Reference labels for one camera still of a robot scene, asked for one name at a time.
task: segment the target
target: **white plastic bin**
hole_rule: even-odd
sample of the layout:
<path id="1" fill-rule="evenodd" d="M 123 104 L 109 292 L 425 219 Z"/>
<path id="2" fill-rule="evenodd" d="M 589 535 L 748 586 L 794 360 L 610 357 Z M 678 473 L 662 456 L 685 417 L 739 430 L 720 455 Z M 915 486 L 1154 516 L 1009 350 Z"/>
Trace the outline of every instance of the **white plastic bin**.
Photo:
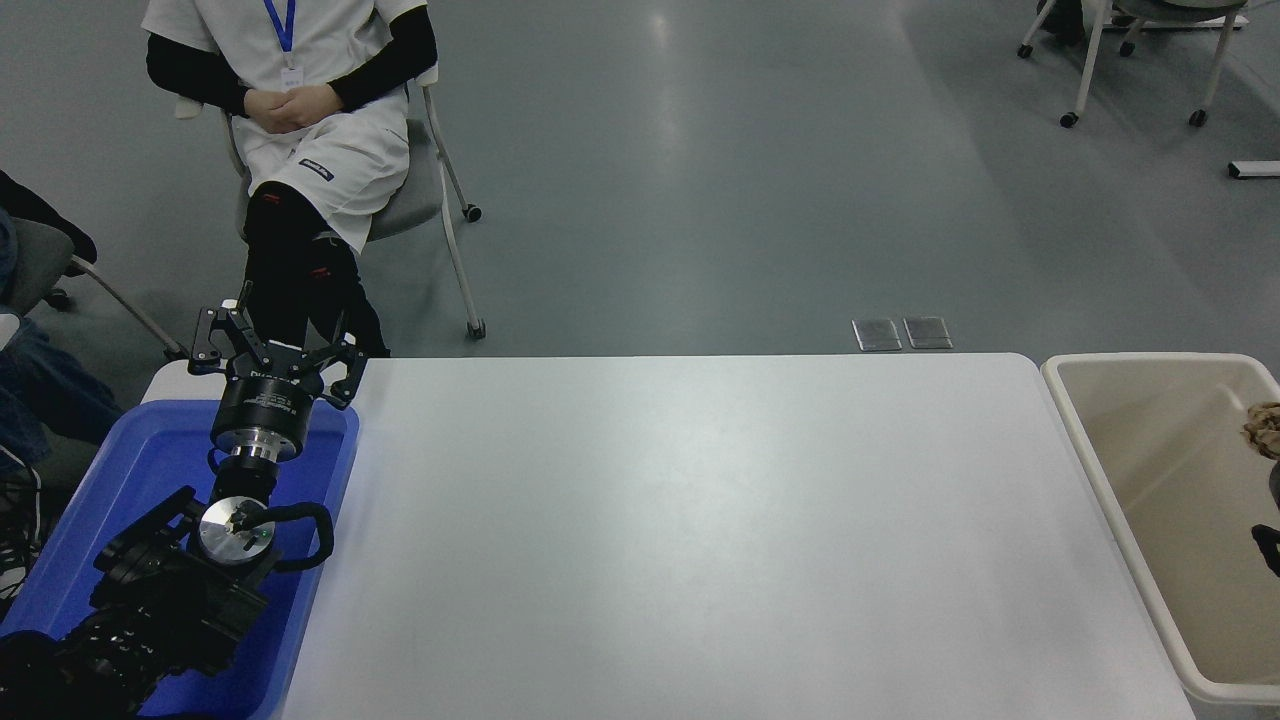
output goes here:
<path id="1" fill-rule="evenodd" d="M 1280 578 L 1249 534 L 1280 527 L 1274 464 L 1240 436 L 1280 386 L 1243 355 L 1062 355 L 1042 373 L 1183 685 L 1280 705 Z"/>

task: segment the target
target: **black pants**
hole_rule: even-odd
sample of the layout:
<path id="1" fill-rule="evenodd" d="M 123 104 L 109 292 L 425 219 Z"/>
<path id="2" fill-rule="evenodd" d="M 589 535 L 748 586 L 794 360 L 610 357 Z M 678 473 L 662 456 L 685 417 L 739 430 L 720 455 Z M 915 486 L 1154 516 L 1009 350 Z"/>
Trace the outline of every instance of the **black pants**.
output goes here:
<path id="1" fill-rule="evenodd" d="M 356 337 L 372 357 L 387 357 L 378 313 L 360 284 L 356 255 L 339 238 L 320 236 L 329 225 L 292 187 L 265 182 L 248 204 L 244 279 L 253 282 L 246 309 L 264 340 L 302 347 L 307 320 L 326 341 Z"/>

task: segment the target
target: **jeans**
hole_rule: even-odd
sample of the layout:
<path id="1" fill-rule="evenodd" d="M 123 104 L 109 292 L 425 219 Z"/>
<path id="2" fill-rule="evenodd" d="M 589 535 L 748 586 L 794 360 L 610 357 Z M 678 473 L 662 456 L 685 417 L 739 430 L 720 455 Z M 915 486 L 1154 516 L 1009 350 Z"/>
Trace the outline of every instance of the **jeans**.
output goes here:
<path id="1" fill-rule="evenodd" d="M 17 249 L 13 224 L 0 209 L 0 288 L 9 283 Z M 0 313 L 15 315 L 0 305 Z M 0 445 L 23 462 L 49 456 L 41 424 L 72 439 L 101 445 L 120 416 L 111 389 L 70 354 L 54 347 L 49 336 L 28 318 L 0 350 Z M 20 466 L 0 454 L 0 475 Z"/>

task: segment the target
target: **id badge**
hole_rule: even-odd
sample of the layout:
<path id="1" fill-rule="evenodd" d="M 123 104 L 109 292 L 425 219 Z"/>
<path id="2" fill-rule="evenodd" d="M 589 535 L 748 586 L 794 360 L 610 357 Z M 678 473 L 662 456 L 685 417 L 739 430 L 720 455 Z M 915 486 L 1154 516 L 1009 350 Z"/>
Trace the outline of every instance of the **id badge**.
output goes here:
<path id="1" fill-rule="evenodd" d="M 288 92 L 294 87 L 302 87 L 302 68 L 284 68 L 280 70 L 280 91 Z"/>

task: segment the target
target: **hands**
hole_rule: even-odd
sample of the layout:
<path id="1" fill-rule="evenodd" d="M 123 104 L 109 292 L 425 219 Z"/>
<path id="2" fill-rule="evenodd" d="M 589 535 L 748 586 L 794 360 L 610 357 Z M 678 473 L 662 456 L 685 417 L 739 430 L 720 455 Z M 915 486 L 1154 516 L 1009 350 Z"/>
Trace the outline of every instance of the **hands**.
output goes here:
<path id="1" fill-rule="evenodd" d="M 311 127 L 340 111 L 342 99 L 328 85 L 305 85 L 288 92 L 250 90 L 244 94 L 244 114 L 273 135 Z"/>

